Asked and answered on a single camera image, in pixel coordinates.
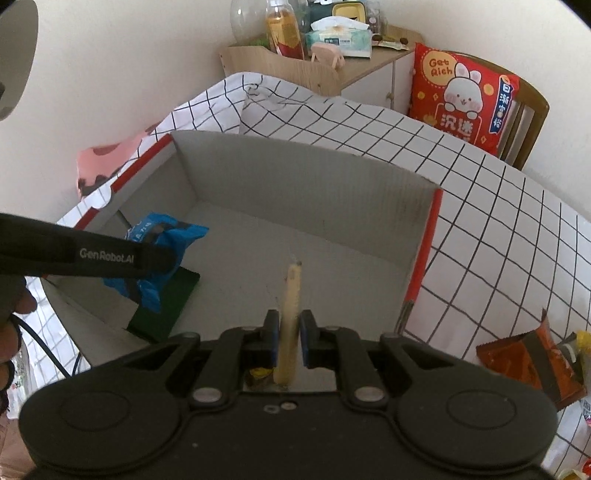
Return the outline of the person left hand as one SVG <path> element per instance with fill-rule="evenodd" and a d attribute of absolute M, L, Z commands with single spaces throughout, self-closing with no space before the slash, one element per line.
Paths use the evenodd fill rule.
<path fill-rule="evenodd" d="M 37 307 L 37 301 L 26 286 L 22 276 L 1 276 L 1 414 L 9 407 L 7 390 L 14 380 L 12 359 L 21 348 L 22 335 L 16 320 L 17 314 L 27 315 Z"/>

